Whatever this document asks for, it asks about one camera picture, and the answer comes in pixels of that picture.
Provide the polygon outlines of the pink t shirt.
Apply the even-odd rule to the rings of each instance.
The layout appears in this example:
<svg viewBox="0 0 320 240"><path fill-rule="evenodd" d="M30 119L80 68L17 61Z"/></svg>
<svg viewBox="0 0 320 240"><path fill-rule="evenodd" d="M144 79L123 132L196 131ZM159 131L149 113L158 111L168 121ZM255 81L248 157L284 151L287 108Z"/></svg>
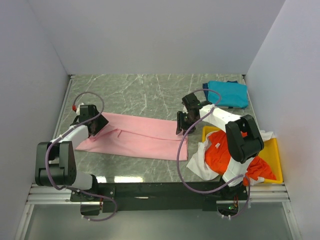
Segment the pink t shirt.
<svg viewBox="0 0 320 240"><path fill-rule="evenodd" d="M177 123L116 113L102 113L108 124L95 136L82 141L78 151L134 158L175 161L182 134Z"/></svg>

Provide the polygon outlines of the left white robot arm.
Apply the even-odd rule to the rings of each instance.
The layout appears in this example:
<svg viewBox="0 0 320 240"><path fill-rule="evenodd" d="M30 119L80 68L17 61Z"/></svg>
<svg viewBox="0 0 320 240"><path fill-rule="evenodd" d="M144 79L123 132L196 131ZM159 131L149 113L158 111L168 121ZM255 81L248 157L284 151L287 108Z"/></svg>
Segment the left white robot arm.
<svg viewBox="0 0 320 240"><path fill-rule="evenodd" d="M109 121L94 104L81 104L73 109L76 117L68 130L56 139L37 145L35 183L58 189L80 189L88 201L94 201L100 195L97 179L77 170L74 150L83 141L97 136Z"/></svg>

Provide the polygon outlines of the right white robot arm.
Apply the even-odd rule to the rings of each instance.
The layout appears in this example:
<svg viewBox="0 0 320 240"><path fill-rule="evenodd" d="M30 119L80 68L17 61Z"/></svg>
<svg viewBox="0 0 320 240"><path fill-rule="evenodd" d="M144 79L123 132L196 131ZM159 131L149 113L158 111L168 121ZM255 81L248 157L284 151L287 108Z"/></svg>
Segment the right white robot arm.
<svg viewBox="0 0 320 240"><path fill-rule="evenodd" d="M253 116L236 115L225 111L209 101L199 101L196 90L181 99L184 111L177 112L176 134L183 133L177 155L176 168L182 184L198 194L220 193L221 197L230 200L237 194L237 187L246 177L248 166L252 160L264 149L264 141ZM206 122L225 132L230 161L226 172L222 175L222 185L212 190L196 190L189 186L180 172L180 153L182 144L190 131L196 125Z"/></svg>

